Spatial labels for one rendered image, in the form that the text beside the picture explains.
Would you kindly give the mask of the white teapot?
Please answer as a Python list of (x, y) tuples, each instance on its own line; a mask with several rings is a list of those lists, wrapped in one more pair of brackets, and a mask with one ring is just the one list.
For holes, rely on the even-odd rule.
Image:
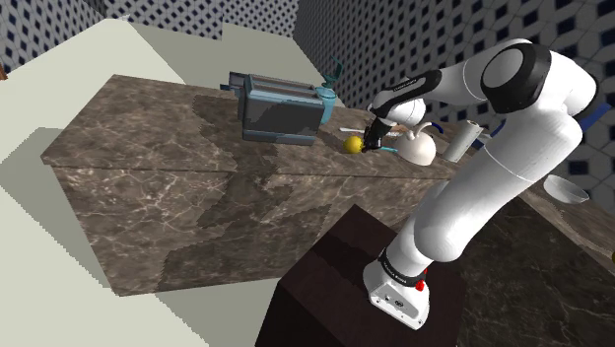
[(428, 126), (434, 126), (441, 134), (444, 133), (436, 123), (421, 123), (415, 130), (408, 130), (397, 138), (394, 143), (396, 154), (409, 163), (429, 166), (436, 156), (437, 148), (432, 136), (423, 131)]

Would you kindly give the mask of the teal spray bottle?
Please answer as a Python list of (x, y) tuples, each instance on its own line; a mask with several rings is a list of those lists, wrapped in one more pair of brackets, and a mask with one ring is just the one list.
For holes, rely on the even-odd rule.
[(337, 95), (332, 89), (333, 84), (338, 81), (342, 72), (343, 72), (343, 64), (334, 56), (331, 56), (331, 59), (336, 63), (336, 68), (333, 74), (324, 74), (322, 78), (324, 81), (321, 83), (319, 87), (316, 87), (316, 93), (322, 100), (323, 104), (323, 114), (320, 120), (321, 124), (325, 124), (331, 117), (332, 110), (335, 105), (335, 101), (337, 99)]

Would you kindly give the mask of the white paper towel roll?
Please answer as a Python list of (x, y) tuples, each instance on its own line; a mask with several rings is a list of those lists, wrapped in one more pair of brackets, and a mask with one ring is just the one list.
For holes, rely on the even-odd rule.
[(457, 163), (482, 131), (483, 128), (473, 120), (461, 121), (457, 134), (442, 154), (443, 159)]

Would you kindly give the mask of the blue grey toaster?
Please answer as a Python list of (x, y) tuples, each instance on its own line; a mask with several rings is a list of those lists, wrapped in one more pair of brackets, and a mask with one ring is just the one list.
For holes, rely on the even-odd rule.
[(325, 106), (315, 86), (231, 72), (223, 91), (239, 99), (238, 120), (245, 141), (311, 146)]

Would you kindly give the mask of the dark brown robot stand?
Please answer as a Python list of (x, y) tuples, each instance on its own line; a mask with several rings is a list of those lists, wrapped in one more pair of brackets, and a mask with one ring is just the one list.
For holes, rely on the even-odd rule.
[(413, 330), (373, 306), (363, 270), (395, 237), (357, 205), (280, 279), (254, 347), (456, 347), (466, 284), (429, 266), (430, 312)]

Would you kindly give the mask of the white bowl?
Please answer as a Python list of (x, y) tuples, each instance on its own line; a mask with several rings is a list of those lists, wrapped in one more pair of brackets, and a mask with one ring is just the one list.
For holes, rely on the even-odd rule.
[(581, 204), (589, 199), (589, 195), (585, 190), (571, 181), (554, 174), (546, 176), (543, 188), (551, 197), (566, 204)]

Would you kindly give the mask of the brown marble kitchen counter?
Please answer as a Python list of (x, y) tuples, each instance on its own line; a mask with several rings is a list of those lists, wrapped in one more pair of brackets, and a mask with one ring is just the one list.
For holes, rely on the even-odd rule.
[(241, 137), (231, 92), (115, 75), (42, 153), (114, 293), (284, 275), (351, 207), (398, 229), (457, 165), (349, 155), (338, 107), (310, 146)]

